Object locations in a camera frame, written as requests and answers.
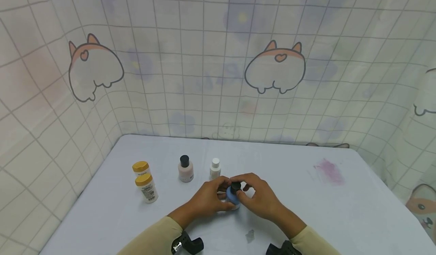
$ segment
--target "grid pattern backdrop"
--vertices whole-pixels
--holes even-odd
[[[435,19],[436,0],[0,0],[0,254],[37,254],[125,134],[346,142],[400,200],[436,187]],[[88,34],[124,76],[83,102]],[[301,42],[306,74],[259,94],[244,70],[272,40]]]

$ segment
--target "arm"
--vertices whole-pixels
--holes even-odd
[[[340,255],[327,241],[307,226],[295,213],[287,209],[276,197],[268,183],[255,174],[238,175],[231,181],[245,181],[255,189],[252,198],[238,191],[239,201],[257,216],[275,223],[303,255]]]
[[[229,185],[230,180],[227,177],[205,182],[191,200],[144,230],[117,255],[171,255],[173,241],[195,219],[212,216],[218,211],[231,210],[235,206],[221,201],[226,198],[226,194],[217,193],[225,191]]]

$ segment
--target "blue bottle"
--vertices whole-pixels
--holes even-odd
[[[236,192],[241,189],[241,182],[233,182],[226,190],[227,201],[235,204],[235,208],[233,210],[239,209],[241,202],[236,196]]]

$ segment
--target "yellow lid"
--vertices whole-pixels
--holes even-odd
[[[132,166],[134,172],[143,172],[148,169],[148,167],[147,161],[139,161]]]
[[[137,186],[145,186],[153,180],[153,177],[150,174],[140,175],[135,179],[135,183]]]

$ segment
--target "bottle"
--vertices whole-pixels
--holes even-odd
[[[232,210],[239,209],[239,206],[241,206],[241,203],[236,196],[236,192],[241,189],[241,182],[232,182],[232,184],[227,188],[226,195],[227,195],[227,201],[235,204],[235,208]]]
[[[221,166],[219,165],[219,158],[213,158],[212,164],[210,164],[210,180],[214,180],[220,175],[221,175]]]
[[[193,164],[189,160],[189,156],[187,155],[183,155],[180,157],[179,179],[181,182],[184,183],[188,183],[193,179]]]
[[[141,190],[146,203],[153,203],[159,197],[151,174],[143,174],[135,179],[135,184]]]
[[[132,169],[134,170],[137,177],[143,174],[149,174],[150,173],[150,166],[148,165],[147,161],[139,161],[135,163],[132,166]]]

